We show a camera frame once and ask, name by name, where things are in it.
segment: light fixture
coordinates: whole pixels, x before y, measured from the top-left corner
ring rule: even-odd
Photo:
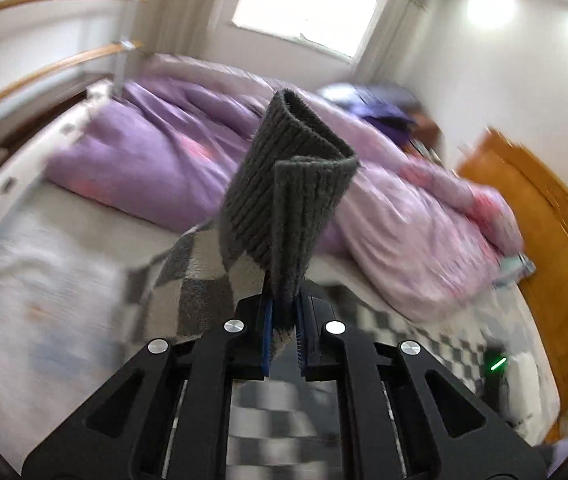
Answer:
[[[507,358],[502,357],[499,361],[497,361],[493,366],[490,367],[490,371],[494,372],[500,366],[505,365],[507,360],[508,360]]]
[[[470,0],[468,17],[478,27],[499,28],[515,15],[515,0]]]

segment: checkered blanket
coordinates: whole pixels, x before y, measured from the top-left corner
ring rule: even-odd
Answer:
[[[331,301],[339,319],[386,344],[418,341],[478,391],[483,344],[415,328],[397,313],[375,311],[342,285],[309,287]],[[295,345],[289,345],[273,362],[269,380],[248,383],[233,396],[227,478],[342,478],[338,416],[334,383],[306,383],[299,376]]]

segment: white wall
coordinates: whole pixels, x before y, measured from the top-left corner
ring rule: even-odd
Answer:
[[[223,0],[203,58],[236,66],[265,77],[290,81],[307,90],[349,79],[353,64],[268,34],[238,28],[232,23],[239,0]]]
[[[568,5],[515,2],[510,23],[482,30],[468,0],[445,0],[406,83],[441,127],[448,166],[490,125],[568,186]]]
[[[63,0],[41,2],[0,12],[0,89],[34,70],[119,37],[124,2]],[[153,33],[158,0],[141,4],[134,37]],[[91,62],[82,70],[112,70],[114,59]],[[77,73],[69,70],[29,87],[0,106],[0,115],[34,92]]]
[[[426,48],[426,42],[430,39],[431,31],[435,25],[435,20],[439,17],[439,9],[444,0],[426,0],[424,6],[425,13],[417,22],[417,27],[413,36],[405,49],[406,54],[400,59],[397,67],[393,67],[396,74],[395,82],[399,85],[406,85],[406,81],[416,70],[416,64],[422,61],[422,52]]]

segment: gray sock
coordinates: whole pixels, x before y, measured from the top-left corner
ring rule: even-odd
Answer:
[[[293,91],[277,92],[217,218],[182,236],[144,298],[141,333],[191,338],[233,317],[270,271],[273,342],[289,337],[292,299],[318,235],[357,170],[347,143]]]

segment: pink comforter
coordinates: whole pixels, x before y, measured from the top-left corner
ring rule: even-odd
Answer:
[[[187,57],[155,56],[144,75],[172,76],[265,107],[291,85]],[[336,226],[385,300],[413,321],[442,317],[490,286],[499,258],[523,240],[515,216],[494,189],[476,186],[406,156],[370,124],[298,91],[362,166],[336,210]]]

